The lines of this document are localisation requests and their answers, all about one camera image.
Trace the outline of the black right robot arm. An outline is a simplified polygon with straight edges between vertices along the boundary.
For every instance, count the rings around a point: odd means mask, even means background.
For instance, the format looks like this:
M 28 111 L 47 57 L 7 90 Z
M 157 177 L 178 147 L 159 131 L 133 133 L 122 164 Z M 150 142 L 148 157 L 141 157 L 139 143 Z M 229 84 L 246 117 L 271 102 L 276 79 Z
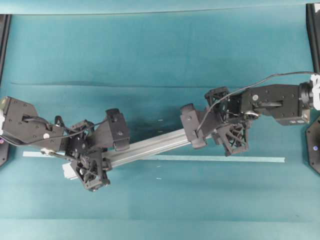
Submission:
M 248 150 L 248 130 L 260 116 L 269 116 L 282 126 L 308 123 L 311 109 L 320 109 L 320 76 L 299 85 L 271 84 L 230 93 L 227 87 L 205 94 L 209 116 L 217 117 L 210 130 L 216 145 L 230 156 Z

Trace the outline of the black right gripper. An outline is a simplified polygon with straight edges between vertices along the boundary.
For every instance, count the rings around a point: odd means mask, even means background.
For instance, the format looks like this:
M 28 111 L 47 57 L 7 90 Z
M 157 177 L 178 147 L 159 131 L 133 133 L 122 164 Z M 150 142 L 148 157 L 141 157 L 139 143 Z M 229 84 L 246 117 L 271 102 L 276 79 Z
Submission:
M 204 140 L 211 134 L 216 145 L 223 145 L 226 157 L 249 149 L 248 130 L 252 122 L 250 116 L 241 113 L 239 99 L 217 103 L 205 117 L 209 107 L 229 93 L 225 86 L 209 90 L 204 95 L 208 106 L 199 114 L 199 123 L 205 118 L 199 129 L 199 138 Z

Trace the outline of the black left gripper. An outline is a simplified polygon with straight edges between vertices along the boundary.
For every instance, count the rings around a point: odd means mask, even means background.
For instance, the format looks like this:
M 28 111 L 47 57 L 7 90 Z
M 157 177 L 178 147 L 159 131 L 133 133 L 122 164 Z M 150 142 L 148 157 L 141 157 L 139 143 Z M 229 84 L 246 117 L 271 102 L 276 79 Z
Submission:
M 61 116 L 56 116 L 54 123 L 63 127 L 67 133 L 61 138 L 60 151 L 54 153 L 57 158 L 71 161 L 71 168 L 83 187 L 95 192 L 111 182 L 107 171 L 112 169 L 111 161 L 103 157 L 106 148 L 116 151 L 129 149 L 130 134 L 124 115 L 118 108 L 106 111 L 106 118 L 97 127 L 93 122 L 83 120 L 68 128 Z

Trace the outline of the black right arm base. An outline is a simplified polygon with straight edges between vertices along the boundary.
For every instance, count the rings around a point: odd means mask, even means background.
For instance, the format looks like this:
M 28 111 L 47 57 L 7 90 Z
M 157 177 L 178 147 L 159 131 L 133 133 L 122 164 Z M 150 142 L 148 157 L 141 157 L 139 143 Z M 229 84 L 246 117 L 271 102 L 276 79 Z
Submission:
M 320 174 L 320 117 L 318 117 L 305 131 L 308 164 Z

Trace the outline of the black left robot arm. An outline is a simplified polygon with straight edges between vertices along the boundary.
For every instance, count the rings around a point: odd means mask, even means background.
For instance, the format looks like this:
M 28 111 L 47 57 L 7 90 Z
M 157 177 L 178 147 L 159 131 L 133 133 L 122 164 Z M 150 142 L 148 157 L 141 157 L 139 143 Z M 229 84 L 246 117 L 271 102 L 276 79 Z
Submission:
M 6 96 L 0 101 L 0 136 L 16 147 L 38 148 L 44 155 L 70 162 L 84 188 L 94 192 L 110 184 L 111 161 L 103 154 L 129 148 L 130 134 L 124 115 L 108 109 L 103 121 L 88 120 L 67 127 L 61 116 L 54 123 L 40 117 L 27 102 Z

